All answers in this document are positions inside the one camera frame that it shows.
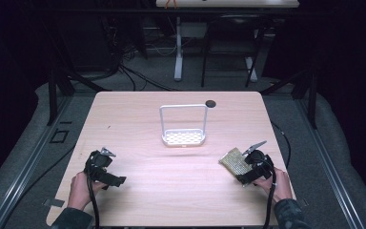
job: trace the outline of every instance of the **dark background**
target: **dark background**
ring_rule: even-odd
[[[332,105],[351,162],[366,184],[366,0],[300,3],[304,10],[337,9],[335,19],[289,19],[277,31],[262,76],[285,78],[316,69],[318,92]],[[48,81],[58,59],[72,62],[57,55],[42,27],[19,4],[24,2],[0,0],[0,166],[31,120],[35,89]],[[97,51],[106,54],[106,49]],[[93,65],[106,67],[107,60]]]

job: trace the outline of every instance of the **light wood tabletop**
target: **light wood tabletop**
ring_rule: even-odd
[[[173,0],[156,0],[158,7],[173,9]],[[297,8],[297,0],[175,0],[178,8]]]
[[[208,110],[205,142],[195,147],[166,146],[159,108],[204,104],[207,100],[216,106]],[[181,119],[165,120],[172,123],[165,128],[178,123],[192,127],[203,121],[185,109],[166,115]],[[47,224],[51,225],[67,206],[71,178],[83,171],[91,152],[105,146],[116,154],[108,172],[127,180],[96,196],[102,226],[263,225],[267,195],[253,185],[242,187],[218,163],[234,147],[243,152],[263,140],[267,143],[259,150],[271,157],[275,167],[286,171],[259,93],[99,93],[55,197],[65,204],[51,207]],[[94,216],[91,204],[85,211]],[[276,224],[274,214],[271,224]]]

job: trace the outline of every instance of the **person's left hand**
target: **person's left hand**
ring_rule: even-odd
[[[91,183],[95,195],[106,185],[102,182]],[[87,176],[84,172],[79,172],[72,178],[68,207],[83,211],[90,202],[91,197],[89,195]]]

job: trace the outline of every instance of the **gray carpet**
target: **gray carpet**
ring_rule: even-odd
[[[256,72],[261,75],[263,59],[269,47],[271,38],[266,39],[264,55],[256,65]],[[130,61],[124,61],[124,65],[145,74],[162,85],[182,91],[261,91],[271,85],[274,79],[259,78],[257,83],[245,88],[244,77],[207,78],[206,87],[200,87],[201,56],[199,55],[198,41],[191,41],[184,52],[183,80],[175,82],[174,53],[160,55],[150,52],[145,59],[140,54]],[[144,91],[159,91],[161,89],[145,84],[142,78],[132,75],[136,89]],[[95,81],[98,85],[114,91],[131,91],[132,82],[123,73]],[[25,169],[28,159],[35,154],[35,149],[40,149],[41,156],[36,159],[35,168],[31,176],[26,178],[31,185],[47,168],[58,158],[65,154],[76,143],[79,133],[86,119],[94,93],[86,86],[73,82],[77,93],[72,98],[59,94],[60,107],[63,111],[52,127],[46,127],[49,118],[48,87],[42,86],[37,90],[39,105],[30,125],[14,147],[10,156],[0,170],[0,210],[2,203],[7,200],[7,194],[19,173]],[[350,223],[343,213],[333,184],[328,179],[328,174],[323,169],[319,148],[316,146],[315,137],[309,123],[305,121],[303,111],[304,101],[292,100],[289,96],[292,86],[286,86],[274,95],[264,96],[266,108],[271,121],[276,123],[285,136],[288,137],[292,156],[289,165],[289,174],[295,188],[297,198],[301,202],[307,202],[303,211],[313,228],[351,228]],[[356,171],[350,165],[349,152],[344,135],[339,127],[330,105],[321,96],[316,105],[317,133],[321,137],[336,171],[343,181],[345,189],[350,195],[356,211],[361,219],[362,226],[366,228],[366,187]],[[288,146],[282,133],[274,128],[277,141],[283,157],[288,158]],[[64,133],[68,133],[64,142],[50,143],[51,140],[61,141]],[[65,172],[69,156],[66,156],[43,178],[37,182],[24,198],[15,207],[10,216],[6,228],[48,228],[45,218],[49,208],[43,205],[46,199],[53,198],[59,182]]]

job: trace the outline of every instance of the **perforated basket base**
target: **perforated basket base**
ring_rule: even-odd
[[[165,145],[171,147],[199,146],[205,140],[203,131],[200,129],[167,130],[162,138]]]

